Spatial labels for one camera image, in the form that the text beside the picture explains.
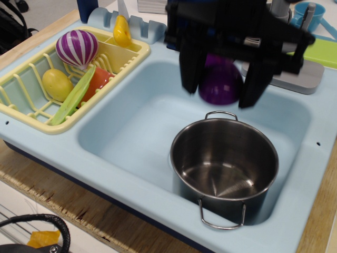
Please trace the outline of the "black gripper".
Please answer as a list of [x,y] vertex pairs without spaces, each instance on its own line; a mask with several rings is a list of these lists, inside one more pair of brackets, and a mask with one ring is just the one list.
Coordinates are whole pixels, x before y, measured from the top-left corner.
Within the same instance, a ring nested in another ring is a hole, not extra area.
[[169,1],[166,40],[180,52],[182,87],[194,94],[213,53],[249,62],[239,107],[254,106],[274,74],[299,73],[315,37],[267,10],[266,1]]

